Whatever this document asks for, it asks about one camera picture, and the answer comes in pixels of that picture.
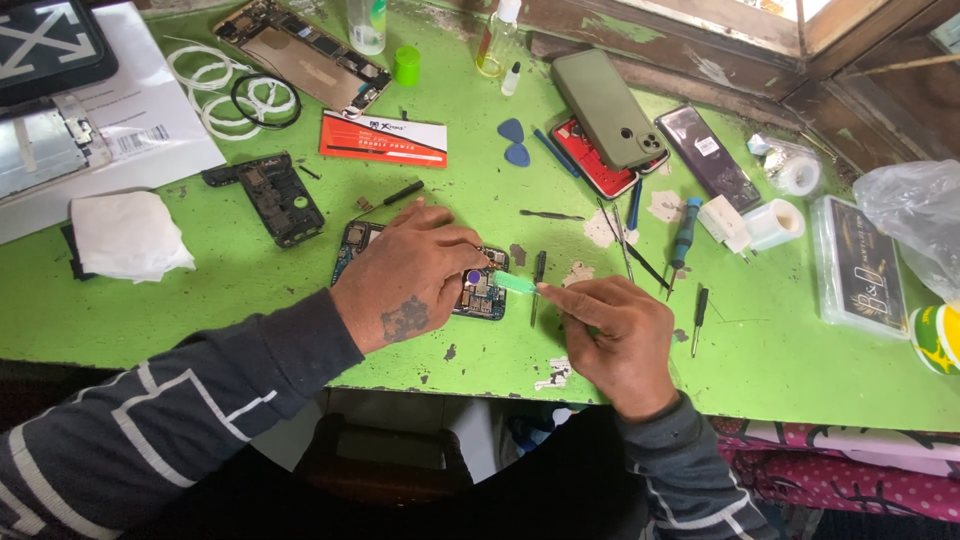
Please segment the yellow cup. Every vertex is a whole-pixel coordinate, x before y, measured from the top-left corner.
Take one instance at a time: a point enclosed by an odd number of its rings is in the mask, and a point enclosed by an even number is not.
[[[960,375],[960,313],[948,306],[931,306],[910,315],[910,341],[917,356],[941,375]]]

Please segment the striped sleeve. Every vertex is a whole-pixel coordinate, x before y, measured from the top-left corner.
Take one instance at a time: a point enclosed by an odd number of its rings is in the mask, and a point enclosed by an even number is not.
[[[660,538],[779,538],[720,457],[707,419],[680,394],[678,402],[651,422],[617,421],[628,467],[646,484]]]
[[[191,335],[0,437],[0,535],[115,538],[362,359],[325,290]]]

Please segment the tattoo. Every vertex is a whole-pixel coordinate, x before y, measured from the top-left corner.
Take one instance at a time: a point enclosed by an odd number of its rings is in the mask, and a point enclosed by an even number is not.
[[[416,295],[400,305],[396,311],[380,314],[383,322],[383,339],[387,343],[397,343],[410,337],[415,331],[423,331],[430,317],[427,316],[426,304]]]

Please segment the green bottle cap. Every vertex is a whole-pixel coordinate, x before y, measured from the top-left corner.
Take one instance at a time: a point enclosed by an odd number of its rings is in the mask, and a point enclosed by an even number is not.
[[[394,54],[394,80],[404,86],[413,86],[420,79],[420,51],[403,45]]]

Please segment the green brush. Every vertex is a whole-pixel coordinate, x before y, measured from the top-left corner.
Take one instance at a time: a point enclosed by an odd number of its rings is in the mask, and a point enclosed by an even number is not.
[[[528,282],[523,278],[518,278],[502,270],[493,271],[493,274],[490,276],[490,283],[493,284],[493,286],[503,287],[520,294],[537,294],[537,286],[533,282]]]

